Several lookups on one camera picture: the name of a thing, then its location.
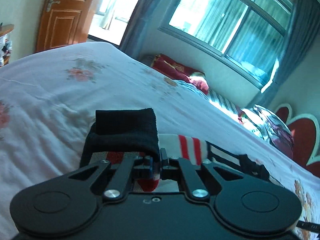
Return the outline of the striped knit sweater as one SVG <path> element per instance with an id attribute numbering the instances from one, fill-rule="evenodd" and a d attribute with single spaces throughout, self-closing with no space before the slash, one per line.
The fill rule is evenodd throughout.
<path id="1" fill-rule="evenodd" d="M 95 122 L 86 137 L 80 167 L 101 160 L 119 164 L 130 156 L 150 156 L 158 163 L 161 149 L 167 158 L 188 159 L 193 165 L 209 160 L 232 170 L 279 185 L 263 164 L 246 154 L 233 154 L 208 141 L 179 134 L 159 134 L 151 108 L 95 112 Z"/>

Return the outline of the wooden desk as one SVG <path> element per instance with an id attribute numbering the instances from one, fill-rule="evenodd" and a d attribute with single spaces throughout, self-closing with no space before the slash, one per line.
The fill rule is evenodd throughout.
<path id="1" fill-rule="evenodd" d="M 9 63 L 12 52 L 11 33 L 14 30 L 13 24 L 3 25 L 1 23 L 1 67 Z"/>

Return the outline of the red heart-shaped headboard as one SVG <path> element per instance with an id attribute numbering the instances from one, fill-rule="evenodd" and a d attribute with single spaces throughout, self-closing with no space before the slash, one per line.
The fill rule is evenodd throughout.
<path id="1" fill-rule="evenodd" d="M 319 121 L 312 114 L 293 116 L 290 104 L 283 103 L 276 108 L 276 115 L 291 131 L 293 161 L 319 177 Z"/>

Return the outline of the pile of colourful bedding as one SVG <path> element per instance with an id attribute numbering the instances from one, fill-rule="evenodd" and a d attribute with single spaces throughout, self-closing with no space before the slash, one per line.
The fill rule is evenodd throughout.
<path id="1" fill-rule="evenodd" d="M 248 120 L 254 126 L 251 131 L 255 135 L 293 159 L 292 133 L 276 114 L 263 106 L 254 105 L 249 109 L 243 108 L 239 118 L 243 124 L 245 124 L 244 120 Z"/>

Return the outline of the window with grey frame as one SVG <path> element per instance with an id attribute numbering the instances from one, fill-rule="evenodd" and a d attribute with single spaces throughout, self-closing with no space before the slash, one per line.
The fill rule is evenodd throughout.
<path id="1" fill-rule="evenodd" d="M 161 31 L 269 87 L 291 20 L 289 0 L 175 0 Z"/>

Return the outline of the striped mattress cover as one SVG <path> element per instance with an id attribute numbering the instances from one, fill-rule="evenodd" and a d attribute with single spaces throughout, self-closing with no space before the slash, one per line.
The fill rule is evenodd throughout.
<path id="1" fill-rule="evenodd" d="M 217 109 L 225 113 L 231 118 L 238 117 L 241 114 L 241 108 L 229 101 L 227 98 L 223 97 L 221 94 L 210 90 L 208 94 L 210 103 Z"/>

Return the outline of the brown wooden door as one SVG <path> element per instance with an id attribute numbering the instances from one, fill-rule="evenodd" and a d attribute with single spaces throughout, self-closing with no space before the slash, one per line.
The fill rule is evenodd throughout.
<path id="1" fill-rule="evenodd" d="M 99 0 L 46 0 L 35 51 L 86 42 Z"/>

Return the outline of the blue-grey left curtain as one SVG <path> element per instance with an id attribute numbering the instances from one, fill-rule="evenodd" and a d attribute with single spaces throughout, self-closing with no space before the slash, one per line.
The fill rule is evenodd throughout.
<path id="1" fill-rule="evenodd" d="M 134 60 L 144 55 L 167 53 L 183 55 L 187 36 L 169 26 L 180 0 L 138 0 L 121 40 L 119 49 Z"/>

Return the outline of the red folded blanket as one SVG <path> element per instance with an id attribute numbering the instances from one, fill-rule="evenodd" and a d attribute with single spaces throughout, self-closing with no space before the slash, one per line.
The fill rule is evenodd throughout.
<path id="1" fill-rule="evenodd" d="M 209 86 L 203 72 L 178 63 L 167 55 L 156 55 L 152 61 L 151 68 L 172 80 L 181 80 L 192 84 L 205 95 L 209 94 Z"/>

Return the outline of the blue-grey curtain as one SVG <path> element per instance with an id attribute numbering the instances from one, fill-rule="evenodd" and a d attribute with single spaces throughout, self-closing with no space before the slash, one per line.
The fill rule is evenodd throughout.
<path id="1" fill-rule="evenodd" d="M 121 40 L 119 49 L 134 60 L 144 55 L 167 53 L 183 55 L 187 36 L 169 26 L 180 0 L 138 0 Z"/>
<path id="2" fill-rule="evenodd" d="M 281 85 L 304 60 L 318 34 L 319 1 L 294 0 L 289 29 L 276 60 L 278 68 L 271 83 L 256 94 L 248 108 L 254 105 L 267 107 L 272 102 Z"/>

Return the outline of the white floral bed sheet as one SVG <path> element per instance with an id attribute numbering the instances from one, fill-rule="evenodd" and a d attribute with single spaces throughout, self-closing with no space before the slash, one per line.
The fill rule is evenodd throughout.
<path id="1" fill-rule="evenodd" d="M 1 239 L 17 229 L 9 206 L 26 187 L 76 170 L 97 110 L 154 110 L 161 134 L 246 154 L 319 222 L 319 178 L 207 99 L 103 42 L 52 49 L 1 68 Z"/>

